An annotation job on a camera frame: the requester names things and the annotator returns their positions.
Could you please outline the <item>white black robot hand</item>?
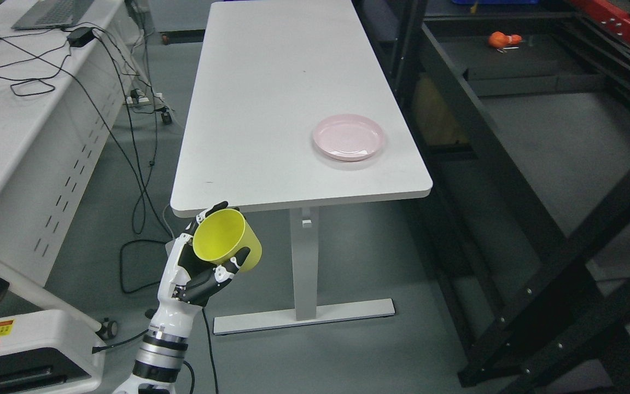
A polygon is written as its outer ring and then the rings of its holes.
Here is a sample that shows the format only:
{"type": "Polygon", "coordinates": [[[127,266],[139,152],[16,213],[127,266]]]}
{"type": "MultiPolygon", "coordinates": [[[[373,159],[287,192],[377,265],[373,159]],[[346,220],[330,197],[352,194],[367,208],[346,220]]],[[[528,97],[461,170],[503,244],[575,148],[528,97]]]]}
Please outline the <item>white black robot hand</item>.
{"type": "Polygon", "coordinates": [[[200,212],[178,237],[173,239],[172,248],[158,289],[159,307],[150,320],[148,331],[155,330],[188,338],[194,319],[207,306],[213,295],[225,289],[241,272],[250,249],[243,247],[235,256],[222,264],[202,261],[193,250],[195,230],[209,215],[219,210],[232,208],[223,201],[200,212]]]}

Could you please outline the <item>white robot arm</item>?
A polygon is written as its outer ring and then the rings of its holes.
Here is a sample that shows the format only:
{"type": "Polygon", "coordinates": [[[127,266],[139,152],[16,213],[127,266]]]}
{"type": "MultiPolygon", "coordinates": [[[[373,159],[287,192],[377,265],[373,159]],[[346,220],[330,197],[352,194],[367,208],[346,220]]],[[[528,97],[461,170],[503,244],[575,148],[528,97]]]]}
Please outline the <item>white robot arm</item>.
{"type": "Polygon", "coordinates": [[[175,393],[188,342],[150,330],[143,336],[130,376],[113,393],[175,393]]]}

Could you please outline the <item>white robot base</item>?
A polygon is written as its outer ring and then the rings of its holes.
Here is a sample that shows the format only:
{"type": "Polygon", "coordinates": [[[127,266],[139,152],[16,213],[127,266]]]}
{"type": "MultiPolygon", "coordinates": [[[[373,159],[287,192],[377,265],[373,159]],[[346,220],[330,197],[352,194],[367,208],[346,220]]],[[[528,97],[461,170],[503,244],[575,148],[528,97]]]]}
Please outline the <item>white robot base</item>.
{"type": "Polygon", "coordinates": [[[22,263],[0,259],[0,393],[88,393],[100,386],[114,320],[96,320],[44,288],[60,244],[42,240],[22,263]]]}

